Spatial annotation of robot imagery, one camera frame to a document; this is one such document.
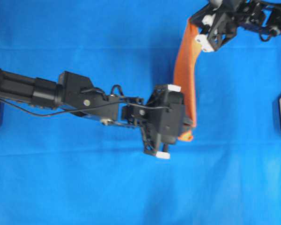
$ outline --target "black cable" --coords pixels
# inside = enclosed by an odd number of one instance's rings
[[[273,36],[272,36],[272,34],[269,34],[269,35],[267,36],[267,38],[264,39],[264,38],[262,37],[261,31],[259,31],[259,37],[260,37],[260,40],[261,40],[261,41],[263,41],[263,42],[268,42]]]
[[[111,89],[111,95],[113,95],[114,93],[114,90],[115,89],[118,89],[118,91],[119,91],[119,93],[120,93],[120,96],[121,97],[124,97],[124,93],[123,93],[123,90],[122,90],[122,87],[120,86],[120,85],[118,85],[118,84],[116,84],[116,85],[113,85],[113,87],[112,87],[112,89]]]
[[[60,114],[64,114],[64,113],[78,113],[78,112],[83,112],[83,111],[95,110],[95,109],[102,108],[102,107],[109,106],[109,105],[125,103],[125,102],[112,102],[112,103],[99,105],[99,106],[95,106],[95,107],[91,107],[91,108],[85,108],[85,109],[64,110],[64,111],[61,111],[61,112],[55,112],[55,113],[50,113],[50,114],[37,114],[37,113],[31,112],[31,111],[28,111],[26,109],[23,109],[23,108],[19,107],[18,105],[15,105],[13,103],[5,101],[4,99],[0,99],[0,102],[6,103],[6,104],[8,104],[12,107],[15,107],[15,108],[23,111],[23,112],[26,112],[30,115],[38,116],[38,117],[51,117],[51,116],[56,116],[56,115],[60,115]]]
[[[107,96],[105,94],[105,91],[103,91],[101,88],[87,88],[87,89],[82,89],[80,91],[81,94],[85,94],[85,93],[88,93],[88,92],[92,92],[92,91],[95,91],[95,92],[98,92],[100,94],[102,94],[103,96],[103,99],[106,101],[107,100]]]
[[[38,113],[34,113],[34,112],[31,112],[31,111],[28,111],[22,107],[19,107],[18,105],[15,105],[13,103],[10,103],[4,99],[1,99],[0,98],[0,102],[3,102],[7,105],[10,105],[12,107],[15,107],[25,113],[28,113],[30,115],[33,115],[33,116],[37,116],[37,117],[51,117],[51,116],[56,116],[56,115],[60,115],[60,114],[64,114],[64,113],[78,113],[78,112],[83,112],[83,111],[90,111],[90,110],[95,110],[95,109],[98,109],[98,108],[102,108],[102,107],[105,107],[105,106],[109,106],[109,105],[116,105],[116,104],[127,104],[127,105],[133,105],[133,106],[137,106],[137,107],[140,107],[140,108],[144,108],[144,109],[151,109],[151,110],[155,110],[155,109],[169,109],[169,107],[166,107],[166,106],[158,106],[158,107],[148,107],[148,106],[145,106],[145,105],[138,105],[138,104],[133,104],[133,103],[127,103],[127,102],[123,102],[123,101],[120,101],[120,102],[112,102],[112,103],[108,103],[108,104],[104,104],[104,105],[99,105],[99,106],[94,106],[94,107],[91,107],[91,108],[86,108],[86,109],[74,109],[74,110],[64,110],[64,111],[61,111],[61,112],[55,112],[55,113],[50,113],[50,114],[38,114]]]

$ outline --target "blue cloth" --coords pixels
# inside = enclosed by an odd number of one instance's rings
[[[206,3],[0,0],[0,68],[68,70],[147,99],[172,82],[186,20]],[[144,155],[139,130],[5,106],[0,225],[281,224],[281,36],[238,31],[199,56],[195,138],[170,161]]]

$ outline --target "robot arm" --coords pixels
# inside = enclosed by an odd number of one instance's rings
[[[47,109],[62,109],[51,114],[36,114],[7,101],[27,103]],[[71,113],[93,119],[106,126],[140,128],[145,153],[170,158],[168,145],[175,144],[185,124],[184,95],[176,85],[158,85],[146,104],[139,97],[126,97],[119,85],[107,95],[93,85],[89,78],[64,72],[58,83],[41,78],[29,78],[0,69],[0,102],[29,114],[51,117]],[[119,119],[119,104],[125,104]]]
[[[281,34],[281,4],[261,0],[209,2],[190,19],[192,24],[201,28],[196,41],[204,52],[219,50],[237,35],[238,27],[258,33],[265,42]]]

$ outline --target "orange cloth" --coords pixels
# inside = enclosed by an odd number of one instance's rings
[[[191,24],[189,20],[176,59],[174,71],[174,84],[180,86],[182,93],[184,93],[186,115],[193,121],[193,128],[197,126],[194,73],[196,61],[201,52],[201,45],[195,41],[195,37],[198,34],[198,28]],[[191,129],[179,137],[179,140],[186,142],[190,142],[192,139]]]

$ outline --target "screw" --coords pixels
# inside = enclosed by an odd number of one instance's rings
[[[84,104],[85,106],[90,106],[90,101],[89,101],[88,99],[85,99],[85,100],[83,101],[83,104]]]
[[[140,115],[141,115],[141,116],[144,116],[145,114],[146,114],[145,110],[141,109],[141,110],[140,110]]]

